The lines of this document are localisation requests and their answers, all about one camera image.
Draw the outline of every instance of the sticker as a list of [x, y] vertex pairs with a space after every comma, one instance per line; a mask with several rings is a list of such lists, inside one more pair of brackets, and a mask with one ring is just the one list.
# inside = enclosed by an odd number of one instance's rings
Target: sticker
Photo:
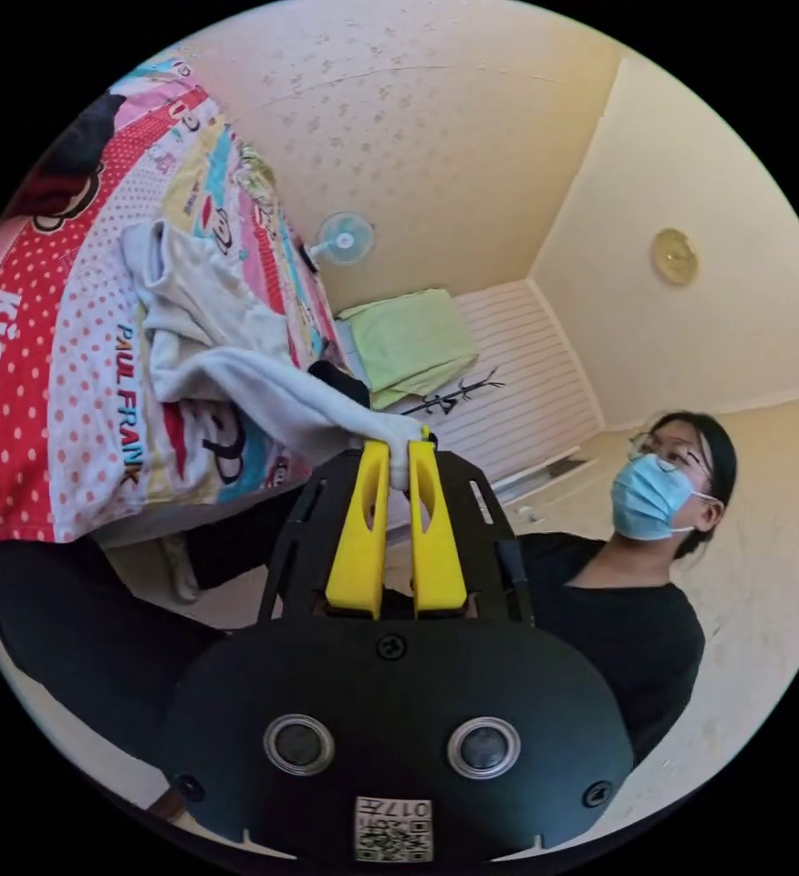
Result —
[[358, 797], [354, 808], [357, 860], [384, 863], [433, 860], [432, 812], [429, 800]]

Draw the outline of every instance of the bedsheet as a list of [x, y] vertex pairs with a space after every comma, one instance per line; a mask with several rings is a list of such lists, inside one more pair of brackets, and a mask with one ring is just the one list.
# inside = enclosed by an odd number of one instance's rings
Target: bedsheet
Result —
[[237, 506], [305, 460], [231, 403], [158, 403], [123, 227], [213, 240], [307, 368], [336, 332], [269, 174], [183, 61], [134, 70], [116, 133], [61, 215], [0, 226], [0, 540], [69, 541], [166, 506]]

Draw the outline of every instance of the folded green blanket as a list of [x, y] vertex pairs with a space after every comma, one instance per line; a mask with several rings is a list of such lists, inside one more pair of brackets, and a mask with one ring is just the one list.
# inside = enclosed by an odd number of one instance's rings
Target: folded green blanket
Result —
[[463, 374], [479, 355], [445, 289], [365, 304], [339, 316], [351, 327], [377, 411], [407, 395], [430, 395]]

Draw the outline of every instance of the black t-shirt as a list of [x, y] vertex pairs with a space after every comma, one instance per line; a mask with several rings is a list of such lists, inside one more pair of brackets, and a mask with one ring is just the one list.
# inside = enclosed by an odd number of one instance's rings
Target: black t-shirt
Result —
[[519, 536], [536, 626], [572, 645], [615, 695], [638, 764], [691, 697], [704, 634], [686, 595], [663, 587], [568, 587], [605, 542], [568, 533]]

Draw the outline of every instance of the paul frank text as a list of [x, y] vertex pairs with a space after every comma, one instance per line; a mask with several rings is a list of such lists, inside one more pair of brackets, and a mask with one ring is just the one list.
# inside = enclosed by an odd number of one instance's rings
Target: paul frank text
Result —
[[119, 437], [123, 449], [123, 479], [137, 485], [144, 465], [144, 446], [139, 432], [139, 402], [135, 381], [135, 359], [132, 341], [135, 332], [129, 326], [117, 326], [117, 398], [119, 407]]

